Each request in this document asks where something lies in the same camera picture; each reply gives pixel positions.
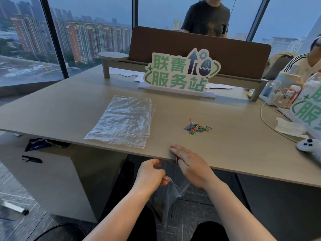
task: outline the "gear icon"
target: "gear icon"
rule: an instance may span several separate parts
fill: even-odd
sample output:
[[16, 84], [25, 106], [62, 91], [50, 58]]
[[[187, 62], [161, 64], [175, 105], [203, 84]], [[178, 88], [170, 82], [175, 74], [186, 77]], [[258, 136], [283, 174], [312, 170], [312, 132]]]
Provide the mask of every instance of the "gear icon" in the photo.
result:
[[200, 59], [201, 60], [205, 60], [207, 58], [207, 52], [206, 51], [202, 51], [200, 54]]

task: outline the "clear plastic bag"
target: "clear plastic bag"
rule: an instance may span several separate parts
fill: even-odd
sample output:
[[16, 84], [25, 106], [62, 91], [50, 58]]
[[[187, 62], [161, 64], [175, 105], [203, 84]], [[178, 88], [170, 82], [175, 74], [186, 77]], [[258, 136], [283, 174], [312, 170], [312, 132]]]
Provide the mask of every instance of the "clear plastic bag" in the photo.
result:
[[190, 182], [183, 175], [179, 165], [170, 161], [163, 161], [158, 169], [164, 169], [166, 176], [171, 178], [167, 186], [159, 186], [150, 197], [150, 203], [155, 216], [162, 223], [163, 238], [167, 240], [167, 219], [171, 205], [183, 196]]
[[144, 148], [154, 111], [151, 99], [115, 95], [85, 139]]

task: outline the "desk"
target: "desk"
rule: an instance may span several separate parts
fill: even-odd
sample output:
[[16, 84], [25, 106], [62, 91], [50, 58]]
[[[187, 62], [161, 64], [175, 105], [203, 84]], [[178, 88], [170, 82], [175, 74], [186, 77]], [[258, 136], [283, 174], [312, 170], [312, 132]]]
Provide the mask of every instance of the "desk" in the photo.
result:
[[[0, 107], [0, 130], [165, 160], [174, 159], [170, 145], [178, 143], [212, 168], [321, 187], [320, 168], [261, 121], [263, 102], [249, 103], [242, 88], [215, 90], [210, 99], [138, 89], [133, 79], [104, 79], [101, 65], [89, 69]], [[84, 139], [114, 95], [151, 98], [156, 105], [145, 149]], [[282, 116], [265, 107], [263, 117], [276, 126]], [[188, 134], [183, 128], [190, 118], [213, 130]]]

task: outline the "white cabinet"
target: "white cabinet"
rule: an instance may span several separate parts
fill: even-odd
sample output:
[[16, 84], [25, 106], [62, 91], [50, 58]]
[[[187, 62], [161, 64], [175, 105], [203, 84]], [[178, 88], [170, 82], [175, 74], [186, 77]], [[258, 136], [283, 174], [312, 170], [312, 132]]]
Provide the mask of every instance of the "white cabinet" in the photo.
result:
[[30, 138], [1, 135], [1, 162], [47, 212], [97, 222], [127, 154], [79, 145], [25, 152]]

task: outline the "egg icon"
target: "egg icon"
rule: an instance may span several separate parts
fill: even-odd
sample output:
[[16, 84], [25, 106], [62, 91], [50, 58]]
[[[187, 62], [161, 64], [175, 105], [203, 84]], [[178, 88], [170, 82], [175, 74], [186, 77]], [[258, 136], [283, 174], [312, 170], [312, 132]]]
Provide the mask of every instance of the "egg icon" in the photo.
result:
[[210, 59], [206, 59], [199, 67], [199, 75], [207, 76], [210, 74], [212, 69], [212, 64]]

